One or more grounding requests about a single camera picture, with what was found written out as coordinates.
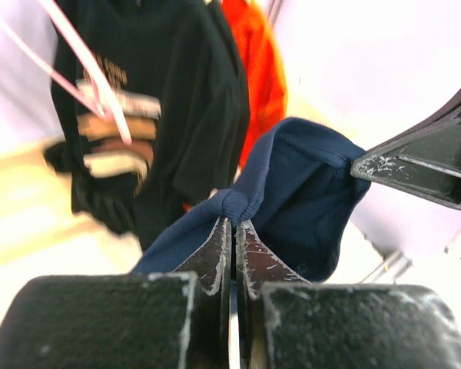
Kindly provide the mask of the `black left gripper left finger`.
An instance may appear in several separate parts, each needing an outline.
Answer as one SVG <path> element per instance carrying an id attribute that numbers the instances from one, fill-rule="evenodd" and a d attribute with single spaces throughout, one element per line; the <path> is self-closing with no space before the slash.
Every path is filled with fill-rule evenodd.
<path id="1" fill-rule="evenodd" d="M 231 224 L 171 273 L 31 279 L 0 325 L 0 368 L 226 368 Z"/>

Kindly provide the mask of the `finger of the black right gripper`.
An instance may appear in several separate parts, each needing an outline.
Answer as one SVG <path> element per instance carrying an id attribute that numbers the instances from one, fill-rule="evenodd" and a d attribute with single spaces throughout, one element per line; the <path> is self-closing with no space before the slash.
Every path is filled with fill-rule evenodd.
<path id="1" fill-rule="evenodd" d="M 461 89 L 427 119 L 355 160 L 350 173 L 461 210 Z"/>

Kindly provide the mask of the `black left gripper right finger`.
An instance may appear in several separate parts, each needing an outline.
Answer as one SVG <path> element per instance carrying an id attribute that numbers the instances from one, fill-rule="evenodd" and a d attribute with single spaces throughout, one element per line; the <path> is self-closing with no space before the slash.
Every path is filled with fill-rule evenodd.
<path id="1" fill-rule="evenodd" d="M 461 333 L 429 288 L 309 282 L 249 221 L 236 268 L 244 368 L 461 368 Z"/>

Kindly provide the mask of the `navy blue t shirt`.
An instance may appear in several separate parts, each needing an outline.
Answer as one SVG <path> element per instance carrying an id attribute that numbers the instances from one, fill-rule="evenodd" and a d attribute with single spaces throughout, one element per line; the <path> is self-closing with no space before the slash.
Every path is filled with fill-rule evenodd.
<path id="1" fill-rule="evenodd" d="M 218 218 L 251 221 L 259 238 L 309 281 L 335 271 L 343 231 L 370 188 L 354 178 L 364 150 L 327 126 L 286 118 L 254 145 L 237 181 L 167 228 L 134 273 L 170 272 L 208 238 Z"/>

